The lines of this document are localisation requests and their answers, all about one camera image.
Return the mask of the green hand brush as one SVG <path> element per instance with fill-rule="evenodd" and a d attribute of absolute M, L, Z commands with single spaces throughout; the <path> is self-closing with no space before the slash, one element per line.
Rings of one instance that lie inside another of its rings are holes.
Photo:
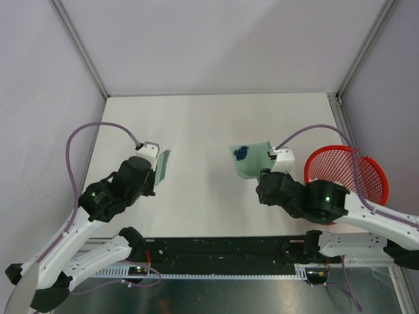
<path fill-rule="evenodd" d="M 155 186 L 158 186 L 166 177 L 166 169 L 171 150 L 165 150 L 158 155 L 156 160 Z"/>

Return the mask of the green dustpan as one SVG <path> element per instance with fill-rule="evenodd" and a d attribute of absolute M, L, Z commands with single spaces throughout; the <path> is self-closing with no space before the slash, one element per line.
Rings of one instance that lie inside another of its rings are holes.
<path fill-rule="evenodd" d="M 237 161 L 233 155 L 235 149 L 248 146 L 248 154 L 245 160 Z M 273 161 L 269 160 L 268 151 L 272 148 L 269 141 L 255 144 L 230 145 L 234 167 L 239 177 L 245 180 L 258 179 L 261 171 L 271 169 Z"/>

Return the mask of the blue paper scrap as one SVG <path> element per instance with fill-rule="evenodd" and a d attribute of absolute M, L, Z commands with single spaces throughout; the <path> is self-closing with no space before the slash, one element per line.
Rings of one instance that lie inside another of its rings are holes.
<path fill-rule="evenodd" d="M 233 155 L 237 161 L 245 160 L 248 154 L 248 150 L 248 146 L 241 146 L 234 150 Z"/>

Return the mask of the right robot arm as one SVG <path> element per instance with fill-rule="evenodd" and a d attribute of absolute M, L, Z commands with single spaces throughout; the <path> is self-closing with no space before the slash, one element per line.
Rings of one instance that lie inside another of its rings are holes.
<path fill-rule="evenodd" d="M 418 217 L 361 199 L 330 181 L 308 184 L 288 173 L 263 170 L 256 187 L 259 202 L 279 206 L 293 218 L 315 224 L 347 224 L 387 240 L 382 253 L 398 266 L 418 269 Z"/>

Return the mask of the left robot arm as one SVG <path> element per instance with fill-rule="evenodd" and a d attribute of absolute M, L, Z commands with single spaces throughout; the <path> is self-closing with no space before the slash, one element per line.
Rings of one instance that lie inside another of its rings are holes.
<path fill-rule="evenodd" d="M 59 240 L 31 261 L 11 264 L 5 271 L 16 286 L 6 313 L 30 309 L 48 313 L 62 304 L 85 279 L 115 262 L 139 262 L 145 255 L 145 239 L 133 227 L 123 228 L 110 241 L 81 256 L 77 251 L 99 228 L 121 214 L 141 196 L 154 196 L 156 158 L 132 156 L 118 171 L 87 187 L 69 226 L 62 226 Z"/>

